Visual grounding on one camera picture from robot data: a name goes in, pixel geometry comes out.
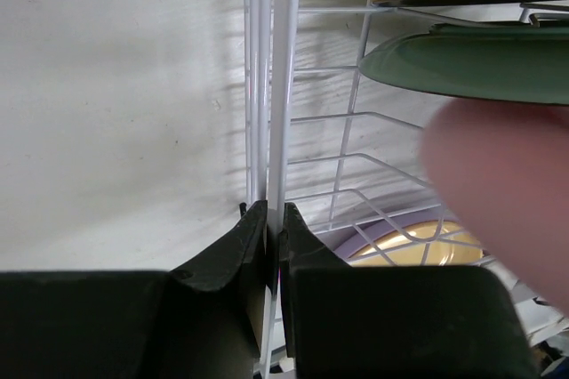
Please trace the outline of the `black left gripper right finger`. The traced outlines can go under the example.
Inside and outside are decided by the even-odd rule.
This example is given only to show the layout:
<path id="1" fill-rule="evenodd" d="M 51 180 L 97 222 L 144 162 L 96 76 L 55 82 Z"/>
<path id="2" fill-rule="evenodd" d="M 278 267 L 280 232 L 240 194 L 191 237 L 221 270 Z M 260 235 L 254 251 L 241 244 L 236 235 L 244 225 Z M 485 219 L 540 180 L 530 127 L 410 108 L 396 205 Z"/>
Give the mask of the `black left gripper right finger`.
<path id="1" fill-rule="evenodd" d="M 284 209 L 280 287 L 299 378 L 535 378 L 509 292 L 478 266 L 352 267 Z"/>

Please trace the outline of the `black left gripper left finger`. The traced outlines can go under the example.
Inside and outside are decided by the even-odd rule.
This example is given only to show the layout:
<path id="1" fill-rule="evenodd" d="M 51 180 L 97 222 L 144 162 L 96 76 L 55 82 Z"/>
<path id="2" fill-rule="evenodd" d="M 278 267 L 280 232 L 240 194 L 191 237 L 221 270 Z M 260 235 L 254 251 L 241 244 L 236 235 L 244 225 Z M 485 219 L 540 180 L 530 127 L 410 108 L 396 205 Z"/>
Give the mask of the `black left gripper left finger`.
<path id="1" fill-rule="evenodd" d="M 267 205 L 170 271 L 1 276 L 4 378 L 250 378 L 260 357 Z"/>

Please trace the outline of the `lilac plastic plate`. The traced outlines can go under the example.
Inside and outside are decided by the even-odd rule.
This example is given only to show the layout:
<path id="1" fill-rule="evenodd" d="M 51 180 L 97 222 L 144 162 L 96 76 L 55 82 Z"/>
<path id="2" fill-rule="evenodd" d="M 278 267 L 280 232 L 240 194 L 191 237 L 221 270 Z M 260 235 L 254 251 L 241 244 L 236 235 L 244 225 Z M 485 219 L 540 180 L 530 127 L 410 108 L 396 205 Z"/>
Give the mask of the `lilac plastic plate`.
<path id="1" fill-rule="evenodd" d="M 354 254 L 367 242 L 372 243 L 375 238 L 386 235 L 396 230 L 404 233 L 404 227 L 419 222 L 450 220 L 457 222 L 450 214 L 441 214 L 437 209 L 429 209 L 422 212 L 401 214 L 392 218 L 389 222 L 378 220 L 374 222 L 351 224 L 343 229 L 320 230 L 317 236 L 322 239 L 343 260 Z"/>

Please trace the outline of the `cream orange plastic plate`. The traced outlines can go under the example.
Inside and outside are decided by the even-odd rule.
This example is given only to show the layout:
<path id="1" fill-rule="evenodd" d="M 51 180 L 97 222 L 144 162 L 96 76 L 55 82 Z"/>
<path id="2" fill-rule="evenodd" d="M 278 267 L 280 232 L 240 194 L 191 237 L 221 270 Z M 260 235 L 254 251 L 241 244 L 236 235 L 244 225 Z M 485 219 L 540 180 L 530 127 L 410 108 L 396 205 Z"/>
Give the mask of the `cream orange plastic plate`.
<path id="1" fill-rule="evenodd" d="M 450 220 L 419 222 L 367 242 L 347 258 L 353 266 L 470 264 L 483 259 L 478 240 Z"/>

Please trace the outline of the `pink plastic plate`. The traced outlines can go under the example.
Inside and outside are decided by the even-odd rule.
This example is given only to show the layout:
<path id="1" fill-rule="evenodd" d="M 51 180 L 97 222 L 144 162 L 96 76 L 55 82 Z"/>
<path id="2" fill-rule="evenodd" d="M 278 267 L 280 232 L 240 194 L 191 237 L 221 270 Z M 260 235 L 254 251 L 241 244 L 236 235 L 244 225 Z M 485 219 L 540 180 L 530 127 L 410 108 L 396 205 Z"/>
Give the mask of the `pink plastic plate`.
<path id="1" fill-rule="evenodd" d="M 533 291 L 568 312 L 568 109 L 456 99 L 421 136 L 438 196 Z"/>

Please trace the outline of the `white wire dish rack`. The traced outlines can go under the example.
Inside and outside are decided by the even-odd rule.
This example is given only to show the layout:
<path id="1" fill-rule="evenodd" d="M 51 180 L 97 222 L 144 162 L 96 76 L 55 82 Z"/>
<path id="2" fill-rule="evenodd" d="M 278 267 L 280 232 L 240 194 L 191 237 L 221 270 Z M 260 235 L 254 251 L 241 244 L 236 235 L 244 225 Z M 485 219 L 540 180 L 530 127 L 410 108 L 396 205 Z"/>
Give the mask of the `white wire dish rack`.
<path id="1" fill-rule="evenodd" d="M 262 377 L 271 375 L 274 329 L 280 327 L 285 338 L 279 237 L 287 204 L 297 206 L 310 231 L 334 254 L 333 249 L 317 236 L 318 231 L 343 229 L 351 224 L 378 220 L 389 222 L 401 214 L 429 209 L 452 215 L 467 231 L 454 212 L 439 199 L 425 176 L 408 173 L 371 154 L 349 150 L 352 128 L 363 118 L 372 118 L 412 133 L 421 132 L 421 127 L 413 122 L 379 111 L 357 108 L 360 83 L 363 79 L 369 79 L 360 73 L 360 61 L 386 41 L 427 33 L 431 27 L 439 24 L 492 28 L 503 22 L 513 22 L 539 27 L 548 21 L 562 21 L 568 27 L 566 0 L 512 4 L 517 7 L 517 12 L 511 17 L 484 21 L 443 15 L 441 9 L 445 6 L 386 7 L 376 6 L 371 0 L 366 0 L 363 6 L 357 8 L 357 14 L 362 16 L 363 22 L 354 61 L 343 67 L 300 68 L 296 64 L 299 17 L 303 14 L 343 14 L 346 8 L 303 7 L 300 0 L 244 0 L 247 196 L 251 202 L 263 201 L 267 205 L 266 255 L 271 299 L 260 348 L 259 370 Z M 300 161 L 292 159 L 289 155 L 289 133 L 292 126 L 319 121 L 317 115 L 292 117 L 296 78 L 345 72 L 352 76 L 348 107 L 345 112 L 334 117 L 343 129 L 340 148 L 325 157 L 313 153 Z M 316 193 L 303 189 L 296 197 L 288 196 L 287 177 L 290 168 L 296 165 L 310 167 L 324 162 L 333 164 L 335 170 L 329 190 Z M 527 285 L 505 284 L 501 279 L 500 264 L 485 249 L 484 253 L 483 259 L 475 263 L 444 266 L 478 266 L 494 273 L 508 290 L 520 322 L 517 311 L 519 304 L 529 302 L 534 307 L 542 306 L 542 301 Z M 525 330 L 524 332 L 531 349 L 530 336 Z"/>

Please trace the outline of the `teal patterned ceramic plate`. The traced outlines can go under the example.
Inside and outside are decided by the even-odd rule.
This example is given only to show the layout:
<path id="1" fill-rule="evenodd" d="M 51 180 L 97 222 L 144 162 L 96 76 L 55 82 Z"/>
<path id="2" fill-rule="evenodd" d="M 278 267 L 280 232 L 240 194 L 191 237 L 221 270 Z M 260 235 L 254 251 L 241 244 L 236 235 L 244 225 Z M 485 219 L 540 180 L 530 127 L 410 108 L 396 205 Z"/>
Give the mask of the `teal patterned ceramic plate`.
<path id="1" fill-rule="evenodd" d="M 568 27 L 439 24 L 391 39 L 360 61 L 364 76 L 421 93 L 490 101 L 568 103 Z"/>

